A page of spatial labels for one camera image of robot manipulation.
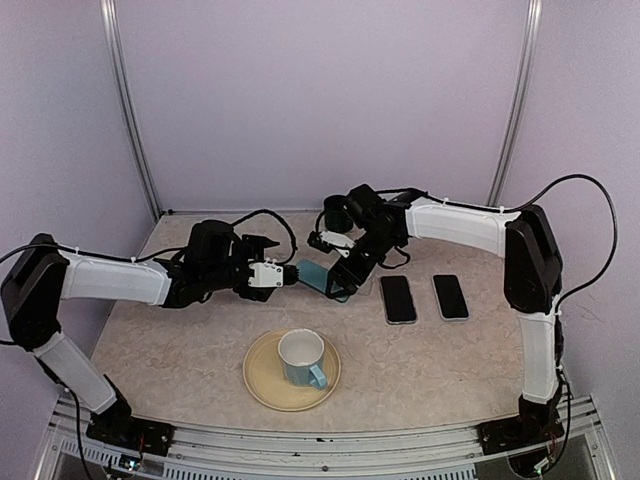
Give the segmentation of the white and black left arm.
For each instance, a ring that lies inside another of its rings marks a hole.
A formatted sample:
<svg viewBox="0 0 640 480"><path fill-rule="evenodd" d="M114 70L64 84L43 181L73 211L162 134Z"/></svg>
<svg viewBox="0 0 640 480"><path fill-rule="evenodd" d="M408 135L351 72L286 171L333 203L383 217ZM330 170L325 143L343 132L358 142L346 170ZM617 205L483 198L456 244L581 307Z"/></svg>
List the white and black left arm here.
<svg viewBox="0 0 640 480"><path fill-rule="evenodd" d="M1 284L11 340L101 416L102 430L115 442L133 443L139 421L63 332L57 318L60 302L84 298L182 309L221 290L264 302L286 283L285 266L265 255L275 244L260 235L239 236L229 223L205 220L192 227L187 245L169 259L114 259L39 234L16 249L19 258Z"/></svg>

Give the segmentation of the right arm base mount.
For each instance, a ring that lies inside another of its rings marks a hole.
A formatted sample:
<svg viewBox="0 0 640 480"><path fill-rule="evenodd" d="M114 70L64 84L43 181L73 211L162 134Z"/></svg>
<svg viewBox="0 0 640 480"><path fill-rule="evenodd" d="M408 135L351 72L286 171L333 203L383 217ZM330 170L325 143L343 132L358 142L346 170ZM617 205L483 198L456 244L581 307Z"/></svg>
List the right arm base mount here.
<svg viewBox="0 0 640 480"><path fill-rule="evenodd" d="M476 429L484 455L516 450L560 438L565 434L558 413L561 391L545 403L518 398L518 414L482 422Z"/></svg>

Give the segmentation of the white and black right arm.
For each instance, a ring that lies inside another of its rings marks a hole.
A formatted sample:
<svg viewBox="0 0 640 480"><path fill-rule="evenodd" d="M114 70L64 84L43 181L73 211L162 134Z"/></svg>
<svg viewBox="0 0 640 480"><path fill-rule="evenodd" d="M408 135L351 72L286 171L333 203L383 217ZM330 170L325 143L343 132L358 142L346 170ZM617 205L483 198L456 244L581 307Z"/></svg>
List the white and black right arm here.
<svg viewBox="0 0 640 480"><path fill-rule="evenodd" d="M504 265L503 291L515 310L524 348L522 397L547 404L559 388L555 315L563 262L544 210L535 204L489 210L431 200L408 188L391 199L367 184L341 204L363 235L343 246L327 275L328 298L353 295L387 254L412 238L435 239L487 251Z"/></svg>

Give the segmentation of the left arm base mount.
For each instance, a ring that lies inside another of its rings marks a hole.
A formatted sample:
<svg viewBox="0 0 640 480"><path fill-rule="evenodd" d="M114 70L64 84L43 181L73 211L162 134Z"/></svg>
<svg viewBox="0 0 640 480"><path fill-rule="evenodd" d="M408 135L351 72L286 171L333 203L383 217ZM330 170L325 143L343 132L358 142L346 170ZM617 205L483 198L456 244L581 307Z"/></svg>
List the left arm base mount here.
<svg viewBox="0 0 640 480"><path fill-rule="evenodd" d="M90 415L87 437L142 454L168 455L175 427L169 423L143 419L126 412Z"/></svg>

